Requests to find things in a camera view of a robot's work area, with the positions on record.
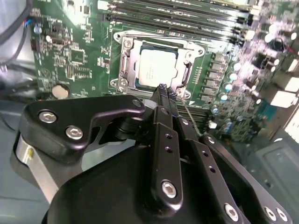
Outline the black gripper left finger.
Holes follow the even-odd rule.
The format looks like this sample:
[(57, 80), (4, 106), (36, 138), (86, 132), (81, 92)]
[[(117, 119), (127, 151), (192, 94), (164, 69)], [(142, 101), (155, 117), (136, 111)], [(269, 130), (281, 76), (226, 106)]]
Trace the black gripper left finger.
[(39, 101), (27, 105), (17, 131), (14, 154), (31, 173), (46, 200), (82, 173), (86, 152), (109, 142), (135, 139), (150, 148), (145, 192), (158, 211), (177, 211), (183, 203), (176, 92), (159, 85), (149, 100), (132, 95)]

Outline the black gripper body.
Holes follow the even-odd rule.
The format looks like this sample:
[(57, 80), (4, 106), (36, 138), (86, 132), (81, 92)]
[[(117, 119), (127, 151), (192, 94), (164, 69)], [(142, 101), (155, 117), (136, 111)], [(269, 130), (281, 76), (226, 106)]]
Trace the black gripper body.
[(46, 224), (221, 224), (198, 169), (182, 162), (183, 205), (162, 217), (151, 200), (152, 151), (130, 147), (66, 182)]

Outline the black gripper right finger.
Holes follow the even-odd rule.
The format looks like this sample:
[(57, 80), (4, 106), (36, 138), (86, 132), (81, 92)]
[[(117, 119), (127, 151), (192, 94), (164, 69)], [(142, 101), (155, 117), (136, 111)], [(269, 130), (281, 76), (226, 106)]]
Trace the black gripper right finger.
[(291, 216), (266, 189), (209, 134), (198, 137), (179, 116), (176, 93), (167, 97), (179, 137), (198, 167), (208, 195), (213, 224), (291, 224)]

